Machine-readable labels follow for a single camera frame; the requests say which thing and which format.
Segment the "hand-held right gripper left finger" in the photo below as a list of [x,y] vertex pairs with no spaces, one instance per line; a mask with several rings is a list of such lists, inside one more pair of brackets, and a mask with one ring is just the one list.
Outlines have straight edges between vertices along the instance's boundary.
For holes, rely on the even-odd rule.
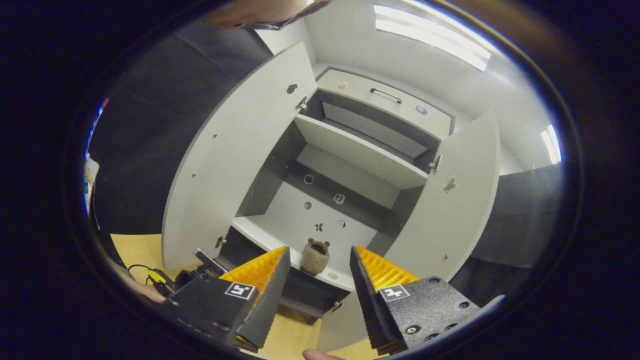
[[215,345],[257,353],[265,346],[291,268],[281,246],[212,276],[197,272],[166,297],[162,314]]

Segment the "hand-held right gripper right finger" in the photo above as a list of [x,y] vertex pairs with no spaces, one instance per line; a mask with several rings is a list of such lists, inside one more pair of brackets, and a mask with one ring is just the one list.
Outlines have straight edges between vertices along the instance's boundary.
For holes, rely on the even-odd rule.
[[368,339],[380,356],[433,344],[480,311],[443,278],[419,278],[357,244],[349,266]]

